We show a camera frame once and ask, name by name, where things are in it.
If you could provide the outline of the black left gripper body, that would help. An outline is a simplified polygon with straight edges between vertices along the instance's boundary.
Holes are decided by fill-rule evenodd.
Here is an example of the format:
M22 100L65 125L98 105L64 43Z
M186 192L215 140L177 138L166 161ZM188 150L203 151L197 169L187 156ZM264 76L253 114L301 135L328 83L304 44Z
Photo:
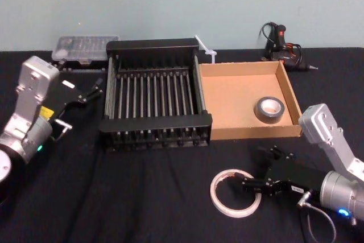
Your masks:
M56 84L43 102L42 117L47 121L54 121L69 108L80 107L85 104L85 95L71 82L63 80Z

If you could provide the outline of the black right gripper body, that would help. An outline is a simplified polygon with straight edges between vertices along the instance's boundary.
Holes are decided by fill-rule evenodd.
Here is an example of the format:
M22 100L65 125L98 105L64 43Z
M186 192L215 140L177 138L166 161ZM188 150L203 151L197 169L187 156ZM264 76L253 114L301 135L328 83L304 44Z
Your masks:
M272 188L272 193L290 191L305 193L309 191L313 197L319 197L325 172L305 167L294 160L275 160L265 176L265 181Z

